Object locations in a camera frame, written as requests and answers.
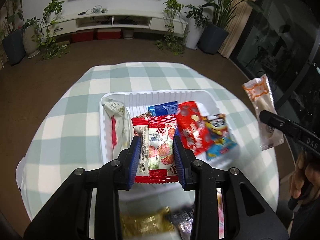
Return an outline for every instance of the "human hand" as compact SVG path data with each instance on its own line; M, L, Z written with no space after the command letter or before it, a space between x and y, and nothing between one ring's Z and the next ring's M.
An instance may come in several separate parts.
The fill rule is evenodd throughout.
M289 178L289 192L293 198L298 198L305 180L309 180L313 184L313 187L308 196L308 202L318 198L320 195L320 165L316 162L310 162L305 170L304 166L305 153L302 151L298 156L294 174Z

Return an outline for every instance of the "white plastic tray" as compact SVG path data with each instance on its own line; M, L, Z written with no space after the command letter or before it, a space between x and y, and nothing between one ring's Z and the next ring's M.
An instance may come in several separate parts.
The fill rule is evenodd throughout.
M124 103L125 107L128 109L131 118L137 115L146 113L148 111L148 106L158 105L162 103L178 101L182 103L185 101L195 101L200 114L202 116L207 116L211 114L218 114L220 110L216 104L216 101L212 95L205 90L161 90L161 91L143 91L143 92L121 92L121 93L108 93L105 94L99 105L99 115L100 115L100 145L103 163L108 163L112 160L112 140L111 140L111 120L107 115L106 111L102 106L102 100L104 98L110 98L119 102ZM229 125L229 132L231 138L236 142L235 137L232 132L232 127ZM224 169L231 161L239 155L239 147L234 147L227 154L221 155L211 161L206 159L206 153L202 153L197 156L198 159L206 161L212 167L218 169ZM169 188L179 185L179 183L166 183L166 184L145 184L144 189L141 190L135 183L130 190L130 195L124 193L119 193L120 200L132 200L134 198L140 198L145 195L157 194L159 192L168 190Z

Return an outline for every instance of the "metal screw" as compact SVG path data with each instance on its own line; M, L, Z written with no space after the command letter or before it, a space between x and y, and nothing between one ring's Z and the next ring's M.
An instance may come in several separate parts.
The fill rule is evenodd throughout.
M83 173L83 169L82 168L77 168L76 170L75 170L75 174L76 175L81 175Z
M202 166L203 162L202 162L201 160L195 160L195 161L193 161L193 164L194 164L195 166L200 167L200 166Z
M112 160L110 164L111 164L111 166L115 166L116 167L116 166L120 165L120 161L119 160Z
M239 174L239 170L237 168L231 168L230 169L230 172L233 174L233 175L238 175Z

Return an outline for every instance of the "curtain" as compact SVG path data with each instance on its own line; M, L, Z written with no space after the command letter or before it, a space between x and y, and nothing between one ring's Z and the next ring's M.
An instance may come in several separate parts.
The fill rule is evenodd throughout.
M241 0L233 0L232 3L236 4L240 1ZM226 28L226 30L229 32L229 35L219 49L219 53L223 57L230 57L248 21L251 10L252 8L246 2L242 2L237 5L236 10L233 14L236 16L230 21L229 25Z

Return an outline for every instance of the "gold snack wrapper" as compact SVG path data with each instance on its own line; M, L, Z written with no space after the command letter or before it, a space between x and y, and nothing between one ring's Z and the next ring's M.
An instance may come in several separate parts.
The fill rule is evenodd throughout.
M260 78L255 78L242 85L243 89L248 94L254 109L256 111L257 120L260 130L260 147L261 150L267 150L283 143L283 133L271 126L260 122L260 112L267 110L277 114L274 104L271 89L269 86L268 77L266 74Z
M121 215L122 235L124 238L129 238L174 231L172 223L164 217L167 214L169 214L169 207L164 207L151 215L139 217Z

